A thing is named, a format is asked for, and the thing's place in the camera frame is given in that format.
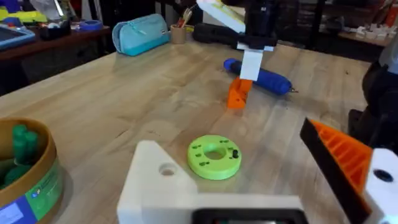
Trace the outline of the bare white left gripper left finger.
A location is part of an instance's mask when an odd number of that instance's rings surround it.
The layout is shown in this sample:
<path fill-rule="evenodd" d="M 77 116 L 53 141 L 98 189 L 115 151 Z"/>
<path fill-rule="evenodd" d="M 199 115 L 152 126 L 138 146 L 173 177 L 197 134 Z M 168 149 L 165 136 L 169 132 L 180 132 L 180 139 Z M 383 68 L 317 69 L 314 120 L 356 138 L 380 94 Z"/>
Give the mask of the bare white left gripper left finger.
<path fill-rule="evenodd" d="M 139 141 L 121 192 L 119 223 L 190 223 L 195 181 L 155 141 Z"/>

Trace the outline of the white orange left gripper right finger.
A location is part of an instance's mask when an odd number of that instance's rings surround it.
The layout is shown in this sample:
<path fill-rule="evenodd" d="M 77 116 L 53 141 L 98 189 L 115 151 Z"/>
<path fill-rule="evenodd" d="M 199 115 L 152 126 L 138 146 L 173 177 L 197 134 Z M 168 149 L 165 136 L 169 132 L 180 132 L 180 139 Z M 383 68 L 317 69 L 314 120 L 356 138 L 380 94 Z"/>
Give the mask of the white orange left gripper right finger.
<path fill-rule="evenodd" d="M 397 224 L 397 155 L 305 119 L 307 146 L 349 223 Z"/>

